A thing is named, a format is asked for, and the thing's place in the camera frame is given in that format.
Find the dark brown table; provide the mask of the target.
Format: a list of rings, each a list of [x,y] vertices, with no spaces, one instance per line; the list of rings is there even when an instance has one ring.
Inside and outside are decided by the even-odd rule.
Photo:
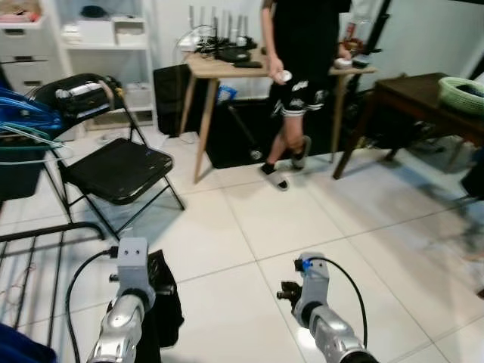
[[[367,97],[367,103],[360,112],[360,117],[352,134],[348,138],[346,148],[337,163],[332,179],[339,180],[343,170],[352,159],[367,127],[378,108],[397,110],[418,120],[429,120],[436,124],[436,128],[446,134],[459,135],[464,141],[469,141],[480,147],[484,143],[484,116],[473,115],[446,106],[440,101],[439,93],[442,86],[440,79],[444,73],[429,73],[429,75],[397,77],[397,79],[383,79],[374,83],[372,93]]]

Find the black equipment with white parts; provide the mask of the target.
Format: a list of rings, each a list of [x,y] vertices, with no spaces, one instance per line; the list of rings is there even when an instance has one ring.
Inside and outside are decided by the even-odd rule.
[[[57,110],[66,119],[83,121],[116,108],[113,89],[104,80],[59,88],[54,94]]]

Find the pale green plastic hanger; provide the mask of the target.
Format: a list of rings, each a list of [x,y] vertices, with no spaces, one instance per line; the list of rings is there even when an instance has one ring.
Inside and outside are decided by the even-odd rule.
[[[0,150],[7,149],[38,149],[52,152],[54,154],[53,160],[68,160],[75,158],[76,150],[72,147],[66,145],[61,141],[52,141],[48,135],[44,132],[37,130],[28,131],[26,128],[20,126],[14,127],[11,124],[0,125],[1,131],[13,132],[15,135],[24,136],[24,138],[29,139],[29,141],[34,141],[35,143],[41,143],[41,146],[30,146],[30,147],[0,147]]]

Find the light wooden table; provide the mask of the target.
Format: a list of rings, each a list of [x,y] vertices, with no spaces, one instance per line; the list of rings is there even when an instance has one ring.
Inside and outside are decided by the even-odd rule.
[[[176,135],[180,136],[185,131],[189,121],[191,104],[194,100],[194,90],[198,80],[208,80],[207,86],[203,91],[203,115],[200,119],[200,130],[197,133],[196,142],[196,163],[194,163],[193,183],[203,180],[203,157],[206,155],[206,143],[209,135],[209,128],[212,121],[215,102],[218,99],[218,87],[225,77],[267,77],[268,69],[266,65],[260,68],[235,68],[231,63],[215,59],[214,57],[204,57],[200,53],[185,54],[184,64],[189,68],[190,76],[185,89],[183,106],[179,120],[179,128]],[[367,66],[366,68],[333,68],[330,75],[337,78],[335,86],[335,103],[332,115],[332,127],[330,138],[330,160],[332,163],[336,160],[336,152],[339,151],[341,138],[341,127],[343,125],[343,101],[346,100],[348,90],[348,78],[350,76],[370,75],[376,73],[377,68]]]

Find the green plastic basket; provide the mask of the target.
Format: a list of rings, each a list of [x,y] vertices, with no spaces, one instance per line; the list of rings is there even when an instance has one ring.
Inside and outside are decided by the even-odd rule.
[[[439,100],[453,110],[484,114],[484,84],[460,77],[446,76],[438,81]]]

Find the white drawer cabinet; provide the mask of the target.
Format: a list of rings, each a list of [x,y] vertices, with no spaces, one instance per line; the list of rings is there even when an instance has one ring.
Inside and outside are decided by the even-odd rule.
[[[48,15],[35,22],[0,22],[0,68],[20,94],[64,76]]]

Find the black metal clothes rack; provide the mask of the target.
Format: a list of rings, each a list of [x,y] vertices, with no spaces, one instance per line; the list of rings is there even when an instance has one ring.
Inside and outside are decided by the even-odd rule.
[[[0,234],[0,324],[52,348],[70,275],[70,248],[104,240],[94,222]]]

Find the person in black clothes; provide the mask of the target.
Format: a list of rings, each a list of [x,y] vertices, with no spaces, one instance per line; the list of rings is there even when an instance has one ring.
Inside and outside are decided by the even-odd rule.
[[[303,132],[303,117],[321,110],[332,87],[330,69],[337,58],[352,55],[338,42],[341,14],[353,0],[262,0],[262,34],[276,104],[271,117],[281,118],[271,150],[260,172],[281,191],[287,180],[277,169],[284,154],[293,169],[304,169],[311,139]]]

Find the black rectangular box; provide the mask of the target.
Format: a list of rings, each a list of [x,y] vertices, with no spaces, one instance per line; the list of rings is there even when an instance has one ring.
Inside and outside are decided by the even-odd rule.
[[[157,127],[164,135],[179,135],[190,75],[187,64],[159,68],[152,72]]]

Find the royal blue garment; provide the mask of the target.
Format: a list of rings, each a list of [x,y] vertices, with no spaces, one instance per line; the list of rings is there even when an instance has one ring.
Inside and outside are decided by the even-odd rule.
[[[58,359],[48,346],[0,324],[0,363],[58,363]]]

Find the white shelf unit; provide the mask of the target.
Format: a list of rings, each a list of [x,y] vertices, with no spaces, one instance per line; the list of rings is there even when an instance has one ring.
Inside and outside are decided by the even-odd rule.
[[[49,0],[61,60],[69,75],[110,76],[134,92],[131,111],[158,121],[152,53],[155,0]]]

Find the black printed garment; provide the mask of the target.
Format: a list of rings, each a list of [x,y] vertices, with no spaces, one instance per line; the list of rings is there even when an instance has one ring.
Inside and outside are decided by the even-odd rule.
[[[184,322],[176,283],[176,295],[156,295],[154,305],[146,312],[141,341],[136,346],[135,363],[163,363],[160,350],[173,348],[176,345],[179,330]]]

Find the black router with antennas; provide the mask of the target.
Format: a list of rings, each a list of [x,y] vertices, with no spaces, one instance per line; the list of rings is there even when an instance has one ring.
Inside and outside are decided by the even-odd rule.
[[[189,27],[190,30],[178,41],[180,51],[232,64],[251,60],[256,43],[249,35],[249,17],[246,15],[191,5]]]

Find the black folding chair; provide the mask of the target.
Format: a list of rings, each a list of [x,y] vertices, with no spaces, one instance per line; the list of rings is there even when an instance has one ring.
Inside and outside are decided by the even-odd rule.
[[[86,82],[100,82],[100,80],[104,80],[113,89],[115,110],[121,110],[126,118],[129,133],[127,136],[107,142],[73,162],[58,160],[56,166],[59,179],[53,183],[53,188],[56,190],[59,204],[66,213],[72,212],[73,205],[85,201],[106,231],[110,232],[111,237],[120,240],[121,232],[130,227],[166,191],[172,195],[180,210],[186,209],[186,204],[169,179],[174,166],[173,156],[149,145],[138,124],[138,118],[132,113],[117,87],[106,76],[82,73],[82,75],[65,77],[38,87],[28,94],[28,99],[37,101],[51,110],[54,115],[59,116],[60,128],[51,132],[52,138],[56,139],[64,132],[83,124],[87,119],[79,121],[63,118],[56,107],[55,91],[59,88]],[[157,185],[160,185],[158,193],[119,227],[111,225],[110,219],[97,204],[98,200],[103,200],[114,206],[131,205],[136,203],[146,191],[152,190]]]

